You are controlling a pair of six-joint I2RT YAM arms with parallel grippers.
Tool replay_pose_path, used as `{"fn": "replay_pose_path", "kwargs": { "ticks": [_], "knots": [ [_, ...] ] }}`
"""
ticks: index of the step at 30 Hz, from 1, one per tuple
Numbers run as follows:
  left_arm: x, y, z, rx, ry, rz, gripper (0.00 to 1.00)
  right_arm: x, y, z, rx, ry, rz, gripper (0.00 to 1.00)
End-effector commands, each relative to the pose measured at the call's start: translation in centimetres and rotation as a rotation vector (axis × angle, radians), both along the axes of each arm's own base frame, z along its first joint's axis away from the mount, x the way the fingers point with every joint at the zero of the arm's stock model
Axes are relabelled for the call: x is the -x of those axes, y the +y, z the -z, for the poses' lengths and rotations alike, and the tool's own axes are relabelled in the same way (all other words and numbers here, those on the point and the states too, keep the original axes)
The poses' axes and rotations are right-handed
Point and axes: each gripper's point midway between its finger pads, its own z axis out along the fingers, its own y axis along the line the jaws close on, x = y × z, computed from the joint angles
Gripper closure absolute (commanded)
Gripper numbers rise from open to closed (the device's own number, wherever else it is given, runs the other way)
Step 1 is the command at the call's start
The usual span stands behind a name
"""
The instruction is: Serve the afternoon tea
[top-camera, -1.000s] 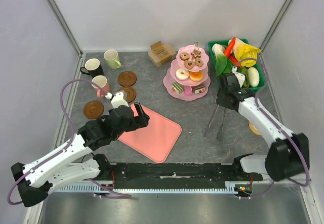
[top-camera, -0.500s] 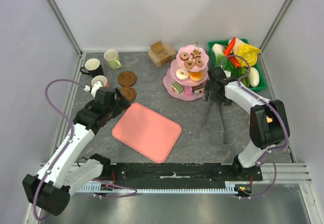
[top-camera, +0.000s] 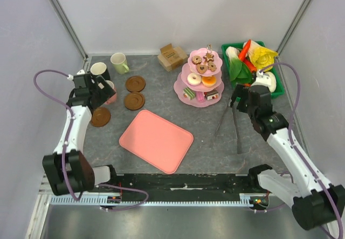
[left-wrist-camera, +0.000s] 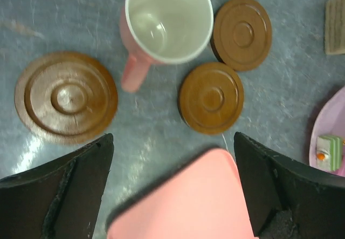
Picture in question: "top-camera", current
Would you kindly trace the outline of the black mug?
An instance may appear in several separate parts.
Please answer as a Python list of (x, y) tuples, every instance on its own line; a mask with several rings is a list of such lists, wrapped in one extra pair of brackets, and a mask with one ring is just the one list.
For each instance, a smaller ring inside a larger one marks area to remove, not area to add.
[(102, 76), (105, 80), (111, 80), (107, 65), (103, 62), (94, 63), (90, 68), (93, 76)]

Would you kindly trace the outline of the small chocolate nut donut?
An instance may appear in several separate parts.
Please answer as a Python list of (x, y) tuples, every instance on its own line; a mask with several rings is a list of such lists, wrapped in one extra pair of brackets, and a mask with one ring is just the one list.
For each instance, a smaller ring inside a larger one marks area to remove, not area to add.
[(202, 57), (200, 56), (193, 56), (192, 57), (192, 63), (195, 65), (201, 64), (202, 63)]

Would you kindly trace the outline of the heart shaped cookie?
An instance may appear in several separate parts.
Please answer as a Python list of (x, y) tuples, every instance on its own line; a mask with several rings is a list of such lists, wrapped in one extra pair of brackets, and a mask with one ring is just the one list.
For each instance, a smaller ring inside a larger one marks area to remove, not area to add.
[(199, 74), (204, 74), (208, 70), (208, 66), (204, 64), (197, 64), (196, 69)]

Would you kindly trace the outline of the small orange glazed donut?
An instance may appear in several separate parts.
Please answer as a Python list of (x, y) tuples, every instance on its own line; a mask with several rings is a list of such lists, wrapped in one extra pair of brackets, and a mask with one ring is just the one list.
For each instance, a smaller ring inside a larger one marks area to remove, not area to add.
[(215, 76), (202, 76), (202, 84), (205, 87), (213, 87), (217, 83), (217, 78)]

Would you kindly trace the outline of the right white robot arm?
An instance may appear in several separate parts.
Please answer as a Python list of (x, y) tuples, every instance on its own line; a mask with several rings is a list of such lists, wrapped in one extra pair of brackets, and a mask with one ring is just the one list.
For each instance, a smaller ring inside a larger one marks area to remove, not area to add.
[(271, 93), (266, 86), (237, 85), (230, 106), (238, 101), (237, 110), (248, 114), (254, 130), (275, 150), (284, 162), (293, 182), (268, 165), (250, 169), (247, 178), (252, 192), (268, 190), (292, 210), (304, 230), (341, 221), (344, 211), (344, 187), (335, 186), (313, 164), (299, 145), (285, 117), (273, 110)]

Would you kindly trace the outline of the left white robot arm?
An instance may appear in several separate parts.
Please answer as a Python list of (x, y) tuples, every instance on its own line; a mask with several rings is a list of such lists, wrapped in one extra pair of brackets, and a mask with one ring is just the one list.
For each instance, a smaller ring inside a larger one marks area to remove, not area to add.
[(66, 122), (61, 138), (50, 155), (43, 157), (42, 165), (54, 195), (70, 194), (92, 190), (96, 184), (95, 171), (83, 154), (87, 126), (94, 111), (116, 94), (108, 84), (108, 74), (92, 74), (79, 71), (67, 75), (74, 88), (66, 108)]

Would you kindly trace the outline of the star shaped cookie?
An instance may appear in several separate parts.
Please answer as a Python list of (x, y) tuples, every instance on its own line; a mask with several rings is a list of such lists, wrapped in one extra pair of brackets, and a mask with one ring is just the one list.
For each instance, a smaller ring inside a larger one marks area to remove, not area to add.
[(203, 57), (207, 63), (214, 61), (214, 55), (212, 53), (206, 53)]

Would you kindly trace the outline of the green layered cake slice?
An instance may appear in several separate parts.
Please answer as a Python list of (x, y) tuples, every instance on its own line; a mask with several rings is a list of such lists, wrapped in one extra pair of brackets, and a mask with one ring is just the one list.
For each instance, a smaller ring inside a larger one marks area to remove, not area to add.
[(193, 100), (196, 97), (196, 94), (192, 89), (186, 87), (183, 89), (183, 96), (189, 100)]

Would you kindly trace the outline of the metal serving tongs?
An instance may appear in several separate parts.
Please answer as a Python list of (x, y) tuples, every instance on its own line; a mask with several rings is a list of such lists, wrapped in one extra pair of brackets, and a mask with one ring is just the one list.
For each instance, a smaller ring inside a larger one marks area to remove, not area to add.
[(234, 131), (235, 134), (235, 138), (236, 138), (236, 149), (237, 149), (237, 154), (240, 155), (243, 153), (242, 151), (242, 141), (240, 139), (240, 132), (239, 132), (239, 126), (238, 126), (238, 120), (237, 120), (237, 116), (236, 116), (236, 109), (233, 106), (233, 102), (231, 100), (231, 98), (228, 100), (227, 104), (226, 104), (226, 108), (224, 109), (222, 116), (218, 122), (218, 125), (216, 127), (216, 130), (214, 132), (214, 137), (216, 137), (218, 135), (218, 131), (224, 121), (225, 115), (226, 113), (229, 111), (229, 109), (231, 109), (231, 116), (232, 116), (232, 129)]

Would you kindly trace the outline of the green mug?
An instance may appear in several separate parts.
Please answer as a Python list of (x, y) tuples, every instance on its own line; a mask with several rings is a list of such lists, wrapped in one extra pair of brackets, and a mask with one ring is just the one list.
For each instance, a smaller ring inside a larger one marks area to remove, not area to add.
[(118, 74), (126, 74), (129, 72), (127, 59), (123, 53), (113, 54), (110, 61)]

